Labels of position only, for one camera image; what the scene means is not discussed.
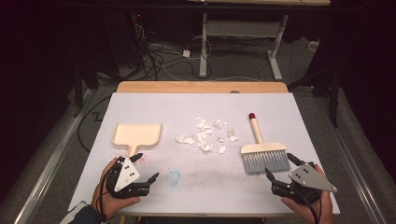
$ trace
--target hand broom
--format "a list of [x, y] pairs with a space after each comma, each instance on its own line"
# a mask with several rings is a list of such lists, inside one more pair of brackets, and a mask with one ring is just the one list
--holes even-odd
[[250, 113], [249, 118], [257, 144], [246, 145], [241, 149], [246, 172], [248, 174], [265, 173], [265, 167], [270, 171], [289, 170], [286, 146], [282, 143], [264, 143], [256, 116]]

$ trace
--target table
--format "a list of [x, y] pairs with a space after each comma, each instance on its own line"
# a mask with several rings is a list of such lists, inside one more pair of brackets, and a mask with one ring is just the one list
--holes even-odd
[[[143, 160], [135, 163], [142, 178], [139, 182], [156, 172], [160, 172], [160, 176], [141, 203], [121, 210], [120, 215], [295, 216], [272, 194], [265, 175], [245, 173], [239, 150], [255, 141], [248, 122], [250, 110], [256, 111], [260, 125], [265, 126], [264, 139], [282, 141], [289, 152], [320, 165], [294, 98], [283, 83], [122, 82], [112, 96], [69, 209], [80, 201], [90, 200], [95, 187], [92, 183], [98, 182], [97, 176], [108, 161], [125, 154], [126, 150], [117, 149], [110, 141], [117, 123], [161, 123], [159, 144], [141, 148]], [[207, 120], [217, 117], [228, 120], [239, 141], [228, 142], [227, 151], [222, 155], [216, 151], [205, 154], [176, 143], [174, 137], [178, 133], [194, 132], [196, 114]], [[290, 182], [286, 172], [275, 176]], [[332, 199], [333, 211], [338, 214], [338, 205]]]
[[[256, 5], [279, 5], [279, 6], [328, 6], [330, 0], [206, 0], [205, 4], [256, 4]], [[271, 65], [276, 81], [282, 81], [279, 67], [276, 62], [276, 53], [282, 40], [283, 32], [286, 28], [289, 15], [283, 15], [278, 22], [258, 22], [258, 21], [214, 21], [207, 19], [207, 13], [203, 17], [202, 49], [200, 61], [200, 77], [206, 77], [206, 61], [209, 53], [206, 44], [208, 35], [232, 35], [232, 36], [253, 36], [253, 37], [274, 37], [274, 47], [267, 51], [268, 61]]]

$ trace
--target human hand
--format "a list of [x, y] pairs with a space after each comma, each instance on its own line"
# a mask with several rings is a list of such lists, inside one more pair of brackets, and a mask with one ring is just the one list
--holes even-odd
[[[326, 175], [320, 169], [320, 167], [315, 164], [315, 169], [324, 177]], [[299, 215], [306, 224], [314, 224], [315, 219], [312, 215], [311, 210], [302, 204], [296, 203], [294, 200], [283, 197], [281, 199], [282, 203], [284, 203], [288, 208], [290, 208], [293, 212]], [[320, 211], [320, 201], [312, 203], [312, 207], [314, 208], [317, 215]], [[321, 216], [320, 216], [320, 224], [332, 224], [332, 199], [330, 198], [330, 192], [323, 190], [321, 193]]]
[[[114, 158], [105, 168], [105, 170], [102, 172], [102, 176], [101, 176], [101, 180], [104, 178], [105, 173], [117, 162], [117, 158]], [[96, 186], [95, 192], [93, 193], [92, 196], [92, 202], [91, 202], [91, 206], [93, 208], [96, 209], [96, 211], [101, 214], [101, 208], [99, 206], [99, 198], [100, 198], [100, 182], [99, 184]], [[103, 213], [104, 215], [106, 215], [107, 219], [110, 219], [111, 217], [113, 217], [120, 209], [130, 206], [132, 204], [135, 203], [139, 203], [140, 202], [140, 198], [138, 197], [132, 197], [132, 198], [128, 198], [128, 199], [117, 199], [114, 198], [113, 196], [111, 196], [111, 194], [109, 194], [107, 192], [106, 189], [106, 184], [104, 184], [103, 186]]]

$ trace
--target wooden brush handle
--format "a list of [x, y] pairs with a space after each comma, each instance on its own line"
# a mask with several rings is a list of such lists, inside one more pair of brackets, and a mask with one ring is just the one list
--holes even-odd
[[253, 129], [254, 135], [256, 136], [256, 141], [258, 144], [263, 144], [262, 133], [260, 132], [259, 124], [257, 123], [256, 116], [253, 113], [248, 115], [250, 118], [251, 128]]

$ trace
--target dustpan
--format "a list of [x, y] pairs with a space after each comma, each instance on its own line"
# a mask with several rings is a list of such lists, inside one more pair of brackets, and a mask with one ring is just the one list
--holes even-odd
[[132, 157], [140, 147], [157, 145], [161, 135], [161, 124], [117, 124], [112, 142], [128, 147], [128, 157]]

